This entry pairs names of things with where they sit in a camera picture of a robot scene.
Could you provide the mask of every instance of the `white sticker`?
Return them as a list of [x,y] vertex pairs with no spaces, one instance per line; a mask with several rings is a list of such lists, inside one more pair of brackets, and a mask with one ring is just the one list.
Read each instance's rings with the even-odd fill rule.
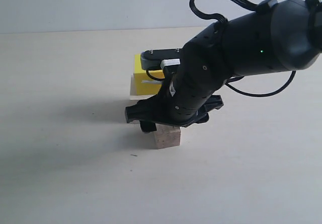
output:
[[176,89],[175,89],[175,87],[173,86],[173,82],[171,82],[170,87],[169,87],[169,90],[170,90],[170,94],[171,94],[171,96],[174,96],[174,95],[175,95],[175,93],[176,93]]

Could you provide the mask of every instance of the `yellow cube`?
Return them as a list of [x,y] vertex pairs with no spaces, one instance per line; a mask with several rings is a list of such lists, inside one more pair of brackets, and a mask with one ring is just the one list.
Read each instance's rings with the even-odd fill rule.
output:
[[[153,70],[149,72],[156,78],[164,78],[162,70]],[[159,92],[161,82],[151,79],[142,69],[141,66],[141,55],[136,54],[134,57],[134,82],[137,95],[155,95]]]

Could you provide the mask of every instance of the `table surface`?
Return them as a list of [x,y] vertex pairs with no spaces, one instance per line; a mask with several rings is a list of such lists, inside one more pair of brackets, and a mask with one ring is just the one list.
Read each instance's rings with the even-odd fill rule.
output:
[[321,223],[322,58],[222,88],[179,147],[125,123],[134,54],[200,30],[0,35],[0,222]]

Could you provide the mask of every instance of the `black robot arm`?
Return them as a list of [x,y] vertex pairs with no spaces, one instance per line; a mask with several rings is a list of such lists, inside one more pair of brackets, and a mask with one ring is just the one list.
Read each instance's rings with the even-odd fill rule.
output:
[[[200,12],[190,0],[192,11],[203,19],[215,19],[182,49],[150,50],[142,53],[142,68],[162,69],[165,75],[157,95],[126,107],[127,122],[139,120],[144,132],[155,124],[187,127],[204,123],[208,112],[223,106],[213,95],[222,86],[252,97],[267,97],[285,89],[295,71],[311,66],[322,50],[322,3],[320,0],[265,0],[256,5],[231,0],[253,11],[228,21],[221,14]],[[249,94],[229,83],[245,76],[292,71],[279,90]]]

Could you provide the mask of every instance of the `wooden block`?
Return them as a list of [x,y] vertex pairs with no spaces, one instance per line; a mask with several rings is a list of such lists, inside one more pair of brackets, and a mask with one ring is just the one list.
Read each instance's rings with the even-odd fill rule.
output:
[[156,125],[156,132],[154,133],[156,149],[174,147],[180,145],[181,131],[179,127],[172,127],[166,125]]

